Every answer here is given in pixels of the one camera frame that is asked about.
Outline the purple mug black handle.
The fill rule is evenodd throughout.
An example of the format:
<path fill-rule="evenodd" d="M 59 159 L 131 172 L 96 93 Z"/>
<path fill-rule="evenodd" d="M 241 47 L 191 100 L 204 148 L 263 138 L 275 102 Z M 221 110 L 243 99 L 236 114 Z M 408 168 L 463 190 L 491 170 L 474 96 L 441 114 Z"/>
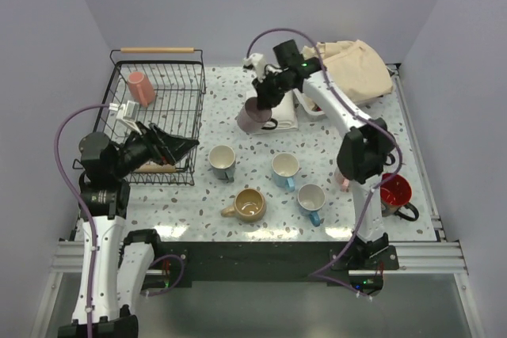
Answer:
<path fill-rule="evenodd" d="M 238 127 L 247 134 L 259 131 L 272 131 L 278 127 L 278 121 L 273 118 L 271 109 L 259 109 L 257 98 L 250 97 L 242 106 L 238 118 Z"/>

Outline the salmon pink mug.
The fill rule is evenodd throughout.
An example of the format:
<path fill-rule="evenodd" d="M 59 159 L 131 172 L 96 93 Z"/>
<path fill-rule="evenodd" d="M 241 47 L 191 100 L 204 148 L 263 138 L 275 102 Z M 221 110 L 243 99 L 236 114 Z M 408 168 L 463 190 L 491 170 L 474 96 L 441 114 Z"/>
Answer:
<path fill-rule="evenodd" d="M 147 107 L 155 101 L 156 92 L 154 87 L 143 72 L 135 71 L 130 73 L 127 84 L 133 99 L 141 106 Z"/>

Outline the light blue faceted mug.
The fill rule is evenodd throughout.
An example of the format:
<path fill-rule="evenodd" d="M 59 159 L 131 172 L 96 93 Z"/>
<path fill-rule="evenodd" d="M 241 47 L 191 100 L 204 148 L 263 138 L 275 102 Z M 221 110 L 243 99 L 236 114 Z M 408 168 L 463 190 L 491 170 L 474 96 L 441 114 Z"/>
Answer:
<path fill-rule="evenodd" d="M 299 161 L 290 153 L 279 153 L 272 159 L 273 181 L 287 192 L 295 191 L 295 175 L 299 172 Z"/>

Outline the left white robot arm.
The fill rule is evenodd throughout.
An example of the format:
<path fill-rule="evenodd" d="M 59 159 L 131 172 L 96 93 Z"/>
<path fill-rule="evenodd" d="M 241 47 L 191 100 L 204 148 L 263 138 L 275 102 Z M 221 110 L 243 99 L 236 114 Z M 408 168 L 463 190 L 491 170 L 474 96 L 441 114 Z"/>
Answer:
<path fill-rule="evenodd" d="M 126 177 L 148 162 L 176 165 L 197 139 L 170 135 L 156 124 L 136 123 L 123 143 L 93 132 L 78 145 L 81 165 L 76 193 L 84 233 L 82 279 L 69 325 L 60 337 L 137 337 L 135 303 L 148 268 L 164 259 L 156 230 L 123 234 L 130 185 Z"/>

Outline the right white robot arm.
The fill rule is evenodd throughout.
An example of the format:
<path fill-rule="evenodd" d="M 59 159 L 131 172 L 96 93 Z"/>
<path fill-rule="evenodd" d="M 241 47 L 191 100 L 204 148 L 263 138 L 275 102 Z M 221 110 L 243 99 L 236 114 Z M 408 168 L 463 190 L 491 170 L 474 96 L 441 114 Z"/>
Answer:
<path fill-rule="evenodd" d="M 247 52 L 243 61 L 244 67 L 256 73 L 253 86 L 261 99 L 261 107 L 272 108 L 283 94 L 297 89 L 324 111 L 341 136 L 337 171 L 349 181 L 356 221 L 350 241 L 331 263 L 372 268 L 389 246 L 379 188 L 395 139 L 383 119 L 372 119 L 347 98 L 330 79 L 320 56 L 305 59 L 294 40 L 275 46 L 273 51 L 276 66 L 252 51 Z"/>

